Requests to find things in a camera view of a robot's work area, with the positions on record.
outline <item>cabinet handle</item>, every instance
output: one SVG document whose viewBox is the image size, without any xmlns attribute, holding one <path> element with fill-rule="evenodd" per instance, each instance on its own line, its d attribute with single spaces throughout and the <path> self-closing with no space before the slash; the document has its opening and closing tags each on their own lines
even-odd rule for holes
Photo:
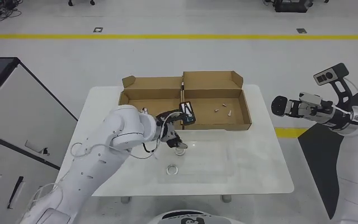
<svg viewBox="0 0 358 224">
<path fill-rule="evenodd" d="M 14 208 L 14 204 L 16 203 L 18 196 L 20 195 L 21 190 L 24 185 L 25 185 L 25 182 L 23 182 L 23 176 L 19 176 L 17 179 L 17 182 L 15 184 L 15 187 L 13 188 L 9 203 L 7 205 L 8 209 Z"/>
</svg>

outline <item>yellow floor line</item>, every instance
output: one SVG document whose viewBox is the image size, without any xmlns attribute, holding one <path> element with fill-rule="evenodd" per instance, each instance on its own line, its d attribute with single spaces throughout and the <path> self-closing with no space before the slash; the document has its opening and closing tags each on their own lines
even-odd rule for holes
<svg viewBox="0 0 358 224">
<path fill-rule="evenodd" d="M 270 34 L 0 34 L 0 39 L 358 40 L 358 35 Z"/>
<path fill-rule="evenodd" d="M 298 138 L 308 128 L 275 128 L 278 138 Z"/>
</svg>

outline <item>metal ring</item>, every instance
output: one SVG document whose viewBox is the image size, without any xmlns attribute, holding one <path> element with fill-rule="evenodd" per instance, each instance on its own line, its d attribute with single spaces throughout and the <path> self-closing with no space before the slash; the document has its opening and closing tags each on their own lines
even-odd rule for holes
<svg viewBox="0 0 358 224">
<path fill-rule="evenodd" d="M 174 168 L 175 168 L 174 174 L 171 174 L 171 173 L 169 172 L 169 169 L 170 169 L 171 167 L 174 167 Z M 177 173 L 178 173 L 178 167 L 177 167 L 176 165 L 170 164 L 170 165 L 167 167 L 167 174 L 168 174 L 168 175 L 176 175 Z"/>
</svg>

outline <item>table leg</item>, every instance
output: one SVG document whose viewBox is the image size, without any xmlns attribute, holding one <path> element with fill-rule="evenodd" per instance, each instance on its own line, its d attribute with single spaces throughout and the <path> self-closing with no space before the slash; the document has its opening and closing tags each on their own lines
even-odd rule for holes
<svg viewBox="0 0 358 224">
<path fill-rule="evenodd" d="M 221 195 L 220 196 L 222 201 L 224 203 L 230 203 L 231 202 L 231 194 L 227 194 L 227 195 Z"/>
<path fill-rule="evenodd" d="M 128 204 L 132 197 L 121 197 L 121 203 L 122 204 Z"/>
</svg>

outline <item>black panel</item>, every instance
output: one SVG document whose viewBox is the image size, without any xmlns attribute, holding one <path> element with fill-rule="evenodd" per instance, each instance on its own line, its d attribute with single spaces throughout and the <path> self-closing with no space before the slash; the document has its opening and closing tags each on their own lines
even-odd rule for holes
<svg viewBox="0 0 358 224">
<path fill-rule="evenodd" d="M 342 140 L 343 136 L 321 124 L 298 138 L 329 218 L 335 214 L 340 193 L 336 164 Z"/>
<path fill-rule="evenodd" d="M 18 58 L 0 58 L 0 86 L 3 85 L 19 62 Z"/>
</svg>

